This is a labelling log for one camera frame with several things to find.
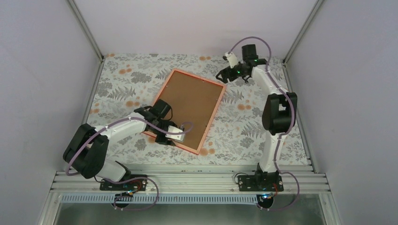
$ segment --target brown board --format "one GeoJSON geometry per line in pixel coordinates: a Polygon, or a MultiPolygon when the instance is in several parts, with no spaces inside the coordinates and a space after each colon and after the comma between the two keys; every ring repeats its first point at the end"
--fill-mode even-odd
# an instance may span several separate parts
{"type": "Polygon", "coordinates": [[[193,123],[193,129],[185,135],[184,142],[175,142],[177,147],[199,154],[221,102],[226,86],[180,69],[173,69],[155,97],[166,101],[173,110],[173,119],[180,126],[193,123]]]}

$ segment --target purple cable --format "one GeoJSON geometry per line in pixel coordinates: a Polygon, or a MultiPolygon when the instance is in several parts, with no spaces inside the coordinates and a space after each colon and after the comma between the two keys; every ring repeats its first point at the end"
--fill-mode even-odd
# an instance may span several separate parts
{"type": "Polygon", "coordinates": [[[108,128],[110,128],[110,127],[113,127],[114,125],[116,125],[116,124],[118,124],[118,123],[125,122],[125,121],[128,121],[128,120],[139,120],[139,121],[144,122],[144,123],[146,123],[147,125],[153,127],[154,129],[156,129],[156,130],[158,130],[158,131],[160,131],[160,132],[162,132],[162,133],[165,133],[165,134],[167,134],[167,135],[183,135],[183,134],[186,134],[186,133],[190,132],[190,131],[192,130],[192,128],[193,128],[192,122],[184,122],[184,123],[181,124],[181,126],[184,125],[184,124],[190,124],[191,126],[189,127],[189,129],[187,129],[187,130],[185,130],[185,131],[183,131],[183,132],[181,132],[181,133],[171,133],[171,132],[168,132],[168,131],[165,131],[165,130],[160,129],[160,128],[156,127],[155,125],[153,125],[152,123],[146,121],[146,120],[143,119],[143,118],[139,118],[139,117],[124,118],[124,119],[115,121],[115,122],[109,124],[107,127],[104,127],[104,128],[102,128],[101,130],[97,131],[93,136],[91,136],[89,139],[87,139],[87,141],[79,148],[79,150],[76,152],[76,154],[75,154],[75,155],[72,157],[72,159],[69,161],[68,167],[66,168],[66,172],[65,172],[66,175],[68,175],[68,176],[74,176],[74,175],[78,175],[78,174],[79,174],[78,172],[69,173],[70,168],[72,167],[72,164],[74,163],[74,161],[76,160],[76,158],[80,155],[80,153],[82,153],[83,149],[84,149],[90,142],[92,142],[93,139],[94,139],[96,136],[98,136],[99,134],[101,134],[102,132],[104,132],[106,129],[108,129],[108,128]]]}
{"type": "Polygon", "coordinates": [[[238,41],[238,42],[231,48],[231,50],[228,52],[228,54],[231,53],[231,52],[234,50],[234,48],[235,48],[239,43],[241,43],[242,41],[247,40],[247,39],[257,39],[257,40],[260,40],[261,42],[263,42],[263,43],[267,46],[268,52],[269,52],[269,56],[268,56],[267,63],[265,64],[265,71],[266,71],[266,74],[267,74],[268,78],[272,81],[272,83],[275,85],[275,87],[283,94],[283,96],[285,96],[285,98],[286,98],[287,101],[289,102],[289,106],[290,106],[290,111],[291,111],[290,126],[289,126],[289,129],[288,129],[285,133],[279,135],[278,142],[277,142],[277,144],[276,144],[276,150],[275,150],[275,153],[274,153],[274,165],[275,165],[275,167],[276,167],[276,170],[277,170],[280,174],[288,174],[288,175],[290,175],[290,176],[292,176],[292,177],[294,178],[294,180],[296,181],[296,184],[297,184],[297,195],[296,195],[296,198],[294,198],[294,200],[293,200],[289,205],[284,206],[284,207],[279,208],[279,209],[267,209],[267,211],[280,211],[280,210],[285,210],[285,209],[288,209],[288,208],[290,208],[291,206],[293,206],[293,205],[296,203],[296,201],[298,200],[299,195],[300,195],[300,185],[299,185],[299,181],[297,180],[297,177],[294,176],[291,172],[288,172],[288,171],[282,172],[282,171],[279,169],[278,164],[276,163],[276,156],[277,156],[277,154],[278,154],[279,146],[281,145],[281,138],[282,138],[283,135],[288,135],[288,133],[289,133],[289,132],[291,131],[291,129],[293,128],[293,126],[294,126],[294,120],[296,119],[296,118],[294,118],[293,103],[291,102],[291,100],[290,100],[289,96],[286,94],[286,92],[284,92],[284,91],[281,89],[281,87],[278,85],[278,83],[274,80],[274,78],[272,77],[272,75],[271,75],[271,74],[269,73],[269,71],[268,71],[269,61],[271,60],[271,47],[269,47],[269,45],[268,45],[268,43],[267,43],[266,41],[264,41],[263,39],[261,39],[261,38],[259,38],[259,37],[254,37],[254,36],[243,38],[242,40],[238,41]]]}
{"type": "Polygon", "coordinates": [[[123,208],[120,208],[120,207],[117,207],[116,206],[116,202],[119,200],[119,199],[121,199],[121,198],[124,198],[124,197],[130,197],[130,198],[132,198],[132,196],[119,196],[119,197],[117,197],[117,198],[115,198],[115,200],[114,200],[114,202],[113,202],[113,207],[115,208],[115,209],[120,209],[120,210],[125,210],[125,211],[143,211],[143,210],[147,210],[147,209],[150,209],[150,208],[152,208],[156,203],[157,203],[157,201],[159,200],[159,187],[158,187],[158,185],[155,183],[155,181],[154,180],[152,180],[152,179],[150,179],[150,178],[148,178],[148,177],[135,177],[135,178],[131,178],[131,179],[129,179],[129,180],[125,180],[125,181],[121,181],[121,182],[115,182],[115,181],[113,181],[113,180],[110,180],[110,179],[104,179],[104,180],[107,180],[107,181],[109,181],[109,182],[111,182],[111,183],[113,183],[113,184],[124,184],[124,183],[128,183],[128,182],[130,182],[130,181],[133,181],[133,180],[139,180],[139,179],[147,179],[147,180],[149,180],[150,182],[152,182],[153,183],[153,185],[155,185],[155,188],[156,188],[156,198],[155,198],[155,201],[152,203],[152,204],[150,204],[150,205],[148,205],[147,207],[143,207],[143,208],[141,208],[141,209],[123,209],[123,208]]]}

